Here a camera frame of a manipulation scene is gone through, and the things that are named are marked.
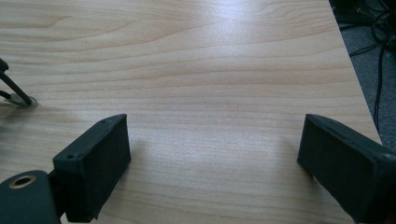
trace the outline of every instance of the table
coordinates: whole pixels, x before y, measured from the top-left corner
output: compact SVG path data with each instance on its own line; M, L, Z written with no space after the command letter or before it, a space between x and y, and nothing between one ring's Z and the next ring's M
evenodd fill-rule
M379 142L328 1L4 0L0 18L39 102L0 104L0 181L126 113L132 163L94 223L352 223L296 162L306 113Z

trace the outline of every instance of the black metal rod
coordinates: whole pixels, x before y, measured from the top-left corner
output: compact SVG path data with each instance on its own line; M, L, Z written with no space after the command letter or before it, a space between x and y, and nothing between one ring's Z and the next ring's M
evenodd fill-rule
M21 88L18 87L17 84L15 84L15 82L11 80L11 78L9 78L6 74L4 74L1 71L0 71L0 79L2 79L12 90L14 90L15 93L17 93L27 105L32 104L32 100L30 99L30 97L26 95L26 93L24 93L24 91L21 90Z

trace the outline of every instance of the black object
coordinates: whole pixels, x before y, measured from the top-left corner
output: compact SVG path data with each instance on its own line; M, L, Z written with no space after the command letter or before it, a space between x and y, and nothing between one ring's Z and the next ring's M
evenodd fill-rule
M306 115L297 161L355 221L396 214L396 153L344 124Z
M0 223L90 222L131 161L126 115L94 124L53 158L47 175L29 171L0 184Z
M16 94L8 94L5 91L0 91L0 96L6 98L6 101L20 106L36 106L37 100L21 90L21 88L9 78L5 72L8 70L8 64L0 58L0 79L2 79Z

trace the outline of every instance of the light wood tabletop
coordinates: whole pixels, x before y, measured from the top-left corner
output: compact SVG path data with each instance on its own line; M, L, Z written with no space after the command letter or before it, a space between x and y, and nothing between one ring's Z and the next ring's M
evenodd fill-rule
M379 142L327 0L3 0L0 57L39 103L0 103L0 181L125 113L93 223L353 223L296 162L306 113Z

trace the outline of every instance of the dark gray floor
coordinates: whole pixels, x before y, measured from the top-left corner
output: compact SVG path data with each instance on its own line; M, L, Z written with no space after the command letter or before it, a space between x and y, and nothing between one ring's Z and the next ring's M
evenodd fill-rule
M375 43L370 27L352 28L341 32L348 52ZM370 112L374 113L378 78L378 58L381 48L351 57ZM383 87L379 107L379 135L385 147L396 150L396 52L385 51Z

